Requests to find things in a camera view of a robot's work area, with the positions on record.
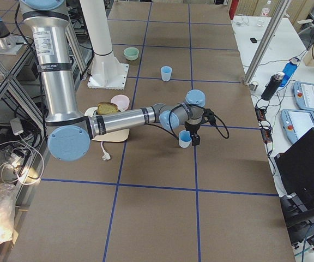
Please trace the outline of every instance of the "white desk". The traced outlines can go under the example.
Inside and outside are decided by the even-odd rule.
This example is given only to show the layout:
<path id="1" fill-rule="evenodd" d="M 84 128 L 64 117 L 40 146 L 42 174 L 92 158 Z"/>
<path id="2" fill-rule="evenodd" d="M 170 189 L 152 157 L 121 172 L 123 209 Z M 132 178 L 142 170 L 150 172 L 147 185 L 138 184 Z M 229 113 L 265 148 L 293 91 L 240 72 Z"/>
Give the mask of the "white desk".
<path id="1" fill-rule="evenodd" d="M 266 26 L 264 27 L 258 27 L 256 25 L 257 17 L 248 17 L 248 19 L 248 25 L 232 25 L 245 72 L 247 71 L 246 66 L 250 65 L 256 49 L 259 46 L 259 41 L 258 43 L 253 44 L 250 41 L 250 38 L 255 37 L 258 40 L 262 39 L 266 26 L 269 22 L 267 21 L 265 24 Z M 305 50 L 305 46 L 302 44 L 289 19 L 284 18 L 279 25 L 275 33 L 275 37 L 272 39 L 269 48 L 267 49 L 261 61 L 261 64 L 267 63 L 269 61 L 289 60 L 294 56 L 302 58 L 303 55 L 306 53 L 304 52 Z M 252 79 L 253 81 L 257 81 L 259 83 L 259 86 L 256 91 L 251 92 L 251 94 L 256 95 L 258 98 L 260 98 L 262 92 L 265 89 L 265 85 L 269 81 L 270 77 L 276 72 L 282 71 L 286 63 L 287 61 L 282 61 L 259 66 L 254 78 Z M 292 79 L 302 82 L 314 83 L 314 67 L 307 67 L 304 62 L 301 62 Z M 284 97 L 281 109 L 298 109 L 295 103 L 295 98 L 293 97 L 292 86 L 293 82 L 286 87 L 286 92 L 282 90 L 277 93 L 280 99 Z M 253 103 L 256 104 L 257 98 L 252 96 L 252 100 Z M 265 106 L 267 104 L 268 103 L 266 101 L 260 101 L 258 106 Z M 270 100 L 270 105 L 278 104 L 278 97 L 273 96 Z M 266 118 L 272 125 L 275 123 L 273 130 L 274 148 L 272 153 L 272 156 L 275 156 L 280 152 L 285 152 L 291 146 L 291 143 L 286 138 L 285 132 L 282 128 L 279 107 L 269 107 Z M 283 195 L 284 188 L 281 184 L 280 177 L 277 174 L 275 175 L 275 182 L 278 193 L 280 195 Z M 296 261 L 300 262 L 301 256 L 297 256 Z M 304 261 L 314 262 L 314 252 L 306 251 Z"/>

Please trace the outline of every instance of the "black bottle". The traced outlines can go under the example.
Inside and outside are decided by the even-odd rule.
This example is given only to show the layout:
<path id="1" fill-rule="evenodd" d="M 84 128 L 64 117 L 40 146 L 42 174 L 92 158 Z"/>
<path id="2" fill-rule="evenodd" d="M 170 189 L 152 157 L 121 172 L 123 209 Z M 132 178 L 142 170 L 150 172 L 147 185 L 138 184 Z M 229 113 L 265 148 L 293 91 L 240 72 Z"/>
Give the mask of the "black bottle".
<path id="1" fill-rule="evenodd" d="M 283 72 L 277 72 L 277 74 L 271 76 L 270 82 L 266 85 L 266 89 L 261 95 L 263 100 L 269 101 L 272 98 L 279 85 L 282 83 L 283 77 Z"/>

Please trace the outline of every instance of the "red object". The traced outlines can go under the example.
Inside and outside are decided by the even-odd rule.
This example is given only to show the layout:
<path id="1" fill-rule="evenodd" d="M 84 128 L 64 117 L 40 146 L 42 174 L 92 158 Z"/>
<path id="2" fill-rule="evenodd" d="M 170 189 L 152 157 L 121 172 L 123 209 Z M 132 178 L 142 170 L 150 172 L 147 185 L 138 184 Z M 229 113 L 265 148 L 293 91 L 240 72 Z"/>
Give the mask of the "red object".
<path id="1" fill-rule="evenodd" d="M 234 17 L 234 13 L 237 10 L 237 6 L 238 6 L 239 0 L 232 0 L 232 4 L 230 7 L 230 11 L 228 12 L 228 14 L 230 15 L 230 19 L 233 20 Z"/>

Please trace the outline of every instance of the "computer monitor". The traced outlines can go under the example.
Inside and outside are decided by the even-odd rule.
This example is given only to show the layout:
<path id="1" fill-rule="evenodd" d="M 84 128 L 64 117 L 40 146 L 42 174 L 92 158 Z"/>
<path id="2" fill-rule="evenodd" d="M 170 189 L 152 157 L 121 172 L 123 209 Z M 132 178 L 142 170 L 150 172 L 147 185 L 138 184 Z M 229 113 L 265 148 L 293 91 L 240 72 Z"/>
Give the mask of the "computer monitor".
<path id="1" fill-rule="evenodd" d="M 275 161 L 287 193 L 295 192 L 308 210 L 314 209 L 314 128 Z"/>

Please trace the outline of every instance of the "bread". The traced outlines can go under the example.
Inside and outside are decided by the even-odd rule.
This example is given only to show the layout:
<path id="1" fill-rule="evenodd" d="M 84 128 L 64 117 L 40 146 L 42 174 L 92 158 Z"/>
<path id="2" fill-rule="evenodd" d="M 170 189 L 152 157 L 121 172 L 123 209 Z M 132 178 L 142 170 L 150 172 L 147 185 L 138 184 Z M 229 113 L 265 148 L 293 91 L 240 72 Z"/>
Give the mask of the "bread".
<path id="1" fill-rule="evenodd" d="M 96 113 L 98 115 L 108 115 L 119 112 L 117 105 L 109 102 L 102 102 L 98 104 L 98 110 Z"/>

